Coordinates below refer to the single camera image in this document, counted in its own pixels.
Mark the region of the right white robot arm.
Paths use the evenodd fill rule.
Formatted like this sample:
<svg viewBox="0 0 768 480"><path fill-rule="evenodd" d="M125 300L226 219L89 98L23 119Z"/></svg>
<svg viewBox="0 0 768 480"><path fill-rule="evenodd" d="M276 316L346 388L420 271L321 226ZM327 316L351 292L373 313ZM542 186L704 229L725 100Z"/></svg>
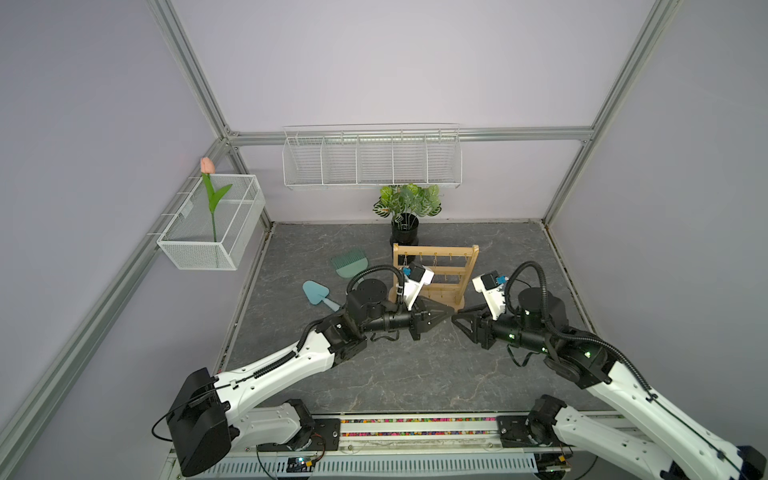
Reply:
<svg viewBox="0 0 768 480"><path fill-rule="evenodd" d="M685 414L620 350L572 327L556 296L528 288L513 305L501 287L482 294L484 304L452 318L473 343L488 349L504 341L510 351L542 356L550 370L613 407L644 435L632 439L544 395L528 416L537 443L577 446L643 479L766 478L763 453L724 440Z"/></svg>

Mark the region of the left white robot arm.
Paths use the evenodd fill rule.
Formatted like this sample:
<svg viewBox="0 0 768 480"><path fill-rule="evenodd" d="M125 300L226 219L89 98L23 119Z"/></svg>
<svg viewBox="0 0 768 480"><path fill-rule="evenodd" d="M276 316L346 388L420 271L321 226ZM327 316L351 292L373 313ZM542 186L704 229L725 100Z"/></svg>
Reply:
<svg viewBox="0 0 768 480"><path fill-rule="evenodd" d="M304 402L265 407L263 401L352 359L371 341L396 341L402 331L418 341L453 315L452 307L421 296L421 288L408 280L390 301L382 281L362 280L338 310L310 322L295 343L235 370L190 373L160 418L182 475L205 472L238 444L307 447L316 422Z"/></svg>

